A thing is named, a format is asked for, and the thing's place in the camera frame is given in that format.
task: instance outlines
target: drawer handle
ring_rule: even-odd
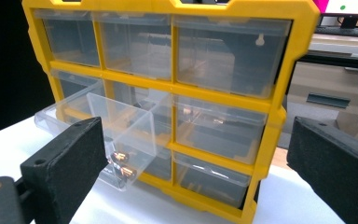
[[[348,104],[350,103],[351,99],[324,95],[320,93],[313,93],[311,92],[308,94],[307,102],[319,104],[319,105],[330,105],[333,107],[338,108],[347,108]]]

